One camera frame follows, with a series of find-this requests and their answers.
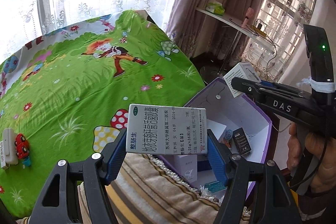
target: red polka dot mushroom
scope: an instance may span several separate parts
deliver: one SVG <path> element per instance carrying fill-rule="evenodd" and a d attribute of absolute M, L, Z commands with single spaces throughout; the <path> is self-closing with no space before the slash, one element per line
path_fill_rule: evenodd
<path fill-rule="evenodd" d="M 128 111 L 125 109 L 118 109 L 117 112 L 112 117 L 110 124 L 113 128 L 123 129 L 127 128 L 128 122 Z"/>

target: cartoon character with orange hair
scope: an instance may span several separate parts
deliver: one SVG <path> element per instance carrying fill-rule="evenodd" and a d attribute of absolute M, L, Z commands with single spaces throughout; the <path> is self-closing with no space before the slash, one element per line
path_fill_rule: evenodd
<path fill-rule="evenodd" d="M 112 39 L 110 38 L 95 41 L 87 47 L 86 52 L 82 53 L 82 55 L 93 55 L 94 58 L 113 57 L 114 65 L 117 69 L 117 72 L 113 75 L 113 77 L 117 77 L 125 73 L 125 71 L 120 66 L 121 59 L 136 62 L 140 65 L 146 65 L 148 63 L 146 61 L 142 61 L 137 57 L 131 56 L 130 54 L 128 54 L 128 50 L 123 47 L 112 46 L 110 44 L 111 41 Z"/>

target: green tissue package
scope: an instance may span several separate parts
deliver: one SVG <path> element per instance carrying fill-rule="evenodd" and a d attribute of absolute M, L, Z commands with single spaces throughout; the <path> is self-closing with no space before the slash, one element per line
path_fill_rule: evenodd
<path fill-rule="evenodd" d="M 213 14 L 219 15 L 219 16 L 224 15 L 224 12 L 225 12 L 224 8 L 222 7 L 222 4 L 217 2 L 217 1 L 209 2 L 205 9 L 207 11 L 209 11 Z"/>

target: silver screw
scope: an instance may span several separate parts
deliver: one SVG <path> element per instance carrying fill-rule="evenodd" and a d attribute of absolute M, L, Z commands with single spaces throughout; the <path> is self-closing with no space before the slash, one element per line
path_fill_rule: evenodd
<path fill-rule="evenodd" d="M 231 158 L 232 158 L 233 160 L 240 160 L 242 157 L 241 157 L 241 155 L 239 155 L 239 154 L 232 154 Z"/>
<path fill-rule="evenodd" d="M 57 164 L 58 164 L 58 166 L 64 166 L 64 165 L 66 165 L 66 160 L 60 160 Z"/>
<path fill-rule="evenodd" d="M 274 160 L 268 160 L 267 165 L 268 166 L 275 166 L 275 161 Z"/>
<path fill-rule="evenodd" d="M 94 153 L 92 154 L 91 158 L 93 158 L 94 160 L 97 160 L 101 157 L 101 154 L 100 153 Z"/>

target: bed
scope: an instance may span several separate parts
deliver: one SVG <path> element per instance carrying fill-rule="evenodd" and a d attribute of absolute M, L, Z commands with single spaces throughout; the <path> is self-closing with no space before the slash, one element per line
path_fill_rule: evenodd
<path fill-rule="evenodd" d="M 5 128 L 30 143 L 31 166 L 0 169 L 0 198 L 29 216 L 55 163 L 87 158 L 127 127 L 131 103 L 183 106 L 196 68 L 143 10 L 86 20 L 27 43 L 0 65 Z"/>

